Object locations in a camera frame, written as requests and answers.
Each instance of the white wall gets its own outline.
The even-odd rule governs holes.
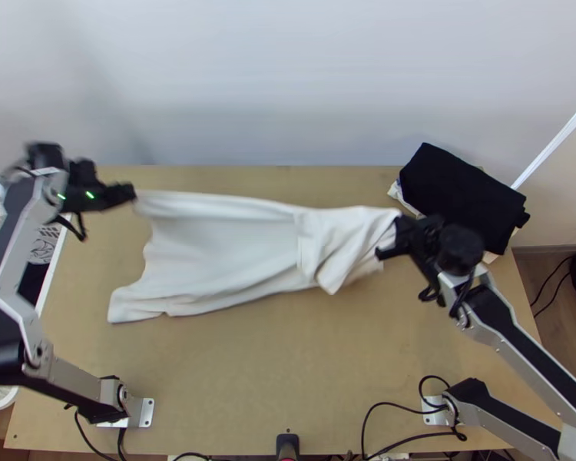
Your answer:
[[[576,129],[518,190],[531,219],[513,247],[576,244]]]
[[[576,2],[0,2],[0,155],[402,164],[429,141],[511,183],[575,109]]]

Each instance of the black cable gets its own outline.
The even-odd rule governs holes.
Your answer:
[[[513,455],[511,455],[510,452],[507,451],[506,449],[504,450],[504,453],[510,459],[510,461],[516,461],[516,459],[514,459]]]
[[[197,452],[181,453],[177,458],[174,458],[173,461],[177,461],[178,459],[185,458],[186,456],[196,456],[197,458],[204,459],[205,461],[229,461],[228,459],[212,458],[211,456],[206,456],[204,454],[197,453]]]
[[[438,380],[438,381],[442,381],[444,383],[444,385],[446,386],[446,389],[448,389],[450,387],[450,384],[448,384],[448,381],[446,381],[444,378],[440,378],[439,376],[436,375],[427,375],[424,376],[420,382],[418,383],[418,394],[420,395],[420,399],[426,403],[427,405],[429,405],[432,408],[448,408],[448,406],[446,405],[438,405],[437,403],[431,403],[429,402],[425,396],[422,394],[422,386],[428,381],[428,380]]]
[[[117,461],[115,458],[111,458],[109,455],[105,455],[102,451],[98,450],[95,446],[93,446],[90,440],[86,437],[85,432],[83,432],[83,428],[81,427],[81,423],[79,423],[79,412],[74,412],[74,423],[77,425],[77,429],[79,429],[79,433],[81,434],[81,438],[83,441],[90,447],[90,450],[99,455],[101,458],[106,459],[107,461]]]
[[[447,408],[447,406],[444,405],[443,408],[436,408],[435,410],[430,410],[430,411],[420,411],[420,410],[414,410],[412,408],[408,408],[407,406],[399,405],[398,403],[393,403],[393,402],[374,403],[373,405],[371,405],[369,410],[367,410],[367,414],[365,415],[365,419],[362,421],[362,427],[360,430],[360,452],[361,452],[361,456],[362,456],[363,461],[366,461],[369,459],[369,458],[365,457],[365,428],[367,426],[367,421],[369,420],[369,417],[371,416],[372,411],[375,410],[378,406],[393,406],[395,408],[399,408],[400,410],[409,411],[410,413],[414,413],[417,415],[432,415],[434,413],[439,413],[441,411],[444,411]]]
[[[427,405],[435,408],[435,410],[430,410],[430,411],[413,410],[413,409],[408,408],[406,406],[399,405],[397,403],[392,403],[392,402],[378,402],[378,403],[374,404],[373,406],[371,406],[371,408],[369,408],[369,410],[367,411],[367,414],[365,415],[365,419],[362,422],[362,428],[361,428],[361,433],[360,433],[360,451],[361,451],[362,461],[369,461],[369,459],[373,459],[376,456],[379,456],[383,453],[390,451],[391,449],[396,448],[397,446],[401,446],[405,443],[412,442],[413,440],[428,439],[429,437],[440,437],[440,436],[455,436],[457,439],[461,440],[462,442],[465,442],[467,440],[467,436],[465,434],[460,433],[459,431],[456,430],[456,425],[458,424],[458,419],[455,418],[454,425],[450,428],[449,431],[439,432],[439,433],[426,433],[426,434],[419,434],[417,436],[411,436],[411,437],[408,437],[406,439],[400,440],[396,443],[393,443],[392,445],[385,446],[384,448],[382,448],[381,450],[378,450],[377,452],[373,453],[370,456],[365,456],[365,428],[367,425],[367,420],[369,419],[371,412],[375,408],[377,408],[378,406],[383,406],[383,405],[393,406],[395,408],[400,408],[401,410],[409,411],[410,413],[421,414],[421,415],[430,415],[430,414],[439,413],[439,412],[442,412],[442,411],[448,409],[448,406],[445,404],[443,404],[443,405],[431,404],[423,396],[422,386],[427,380],[431,380],[431,379],[441,381],[442,383],[445,384],[446,389],[448,389],[450,387],[450,385],[448,384],[448,382],[446,380],[444,380],[440,376],[436,376],[436,375],[427,375],[427,376],[424,376],[420,380],[419,385],[418,385],[418,393],[420,395],[420,398]]]
[[[124,438],[126,437],[126,428],[123,427],[120,429],[120,433],[118,436],[118,455],[120,457],[120,461],[127,461],[124,455]],[[212,458],[211,456],[204,455],[202,453],[197,452],[185,452],[181,453],[177,456],[173,461],[177,461],[178,459],[185,458],[186,456],[196,456],[197,458],[204,459],[205,461],[229,461],[228,459],[221,459],[221,458]]]
[[[407,437],[406,439],[400,440],[396,443],[393,443],[392,445],[385,446],[381,450],[378,450],[377,452],[373,453],[371,456],[367,456],[366,458],[363,458],[363,460],[369,461],[370,459],[373,459],[376,456],[380,456],[384,453],[389,452],[392,449],[397,448],[398,446],[405,445],[406,443],[413,442],[414,440],[429,439],[431,437],[441,437],[441,436],[455,436],[457,439],[461,440],[462,442],[465,442],[467,440],[467,436],[465,434],[462,434],[459,431],[457,431],[456,428],[453,426],[450,428],[449,431],[443,432],[443,433],[426,433],[426,434],[419,434],[417,436]]]
[[[570,260],[574,255],[572,254],[571,256],[568,256],[564,259],[561,260],[561,262],[557,265],[557,267],[548,275],[548,277],[546,277],[546,280],[544,280],[544,283],[540,286],[540,290],[538,290],[538,294],[535,295],[535,299],[530,302],[529,306],[534,306],[535,303],[538,302],[538,300],[540,299],[540,296],[542,295],[542,292],[544,291],[544,288],[546,287],[546,284],[548,283],[548,281],[552,278],[553,275],[555,275],[557,273],[557,271],[559,270],[559,268],[563,265],[563,263],[567,260]]]
[[[121,427],[120,433],[118,435],[118,456],[120,457],[120,461],[127,461],[126,456],[124,455],[124,437],[126,437],[126,429],[127,427]]]
[[[450,311],[448,312],[448,315],[453,319],[458,318],[457,311],[463,305],[463,301],[465,301],[467,293],[469,293],[469,291],[472,288],[472,284],[474,283],[474,270],[475,268],[469,272],[469,276],[467,278],[467,281],[463,284],[461,293],[458,294],[455,302],[453,303],[452,307],[450,308]]]
[[[559,280],[559,283],[557,284],[557,288],[555,289],[554,294],[552,295],[552,299],[550,301],[548,301],[548,304],[546,304],[546,306],[542,307],[538,312],[536,312],[535,315],[533,316],[533,318],[536,318],[538,315],[540,315],[542,312],[547,310],[554,303],[554,300],[557,297],[557,294],[559,293],[559,289],[561,288],[561,285],[563,284],[565,279],[568,278],[569,275],[570,275],[570,273],[568,271],[568,273],[565,274],[563,276],[563,278],[561,278],[561,280]]]

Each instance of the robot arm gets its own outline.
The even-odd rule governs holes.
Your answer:
[[[54,221],[65,208],[81,213],[133,200],[134,189],[130,184],[105,186],[95,178],[90,161],[65,161],[56,144],[30,146],[26,166],[13,169],[15,173],[7,180],[3,197],[0,385],[25,386],[70,403],[90,423],[149,427],[154,401],[130,395],[115,376],[98,378],[56,357],[35,307],[18,293],[36,230],[41,225]],[[98,196],[98,202],[86,205],[81,197],[88,194],[92,198]]]
[[[474,378],[451,386],[441,396],[428,397],[449,408],[428,416],[429,423],[453,425],[457,419],[485,427],[536,461],[576,461],[576,378],[518,325],[514,309],[479,263],[484,250],[480,237],[460,226],[444,226],[438,217],[416,221],[403,216],[396,226],[396,245],[376,250],[378,258],[409,254],[429,281],[421,300],[436,299],[462,332],[493,347],[555,411],[563,426],[558,431],[495,399]],[[474,280],[479,281],[476,287]]]

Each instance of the black cloth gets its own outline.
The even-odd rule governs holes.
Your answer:
[[[495,254],[503,254],[515,227],[529,220],[523,194],[430,144],[420,146],[399,182],[406,202],[479,233]]]

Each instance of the wooden table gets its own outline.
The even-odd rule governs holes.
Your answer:
[[[99,172],[104,181],[132,181],[139,190],[238,194],[311,207],[398,206],[386,196],[397,167],[103,167]],[[380,400],[419,407],[416,387],[430,373],[450,383],[478,377],[494,396],[556,424],[493,350],[464,336],[435,303],[418,301],[426,283],[408,257],[387,261],[383,273],[335,296],[306,290],[199,317],[110,325],[109,296],[141,275],[150,228],[129,206],[90,215],[86,224],[86,244],[73,237],[66,242],[43,324],[60,357],[99,376],[117,374],[137,395],[156,399],[153,426],[128,430],[129,453],[272,454],[276,434],[286,429],[299,434],[305,454],[358,451],[367,409]],[[519,322],[537,335],[511,252],[491,269]],[[426,391],[441,390],[432,383]],[[23,390],[6,445],[87,451],[72,412]],[[97,447],[114,453],[116,430],[86,430]],[[367,451],[434,430],[420,416],[381,408],[369,420]],[[507,446],[486,430],[464,431],[464,443],[454,437],[424,439],[404,450]]]

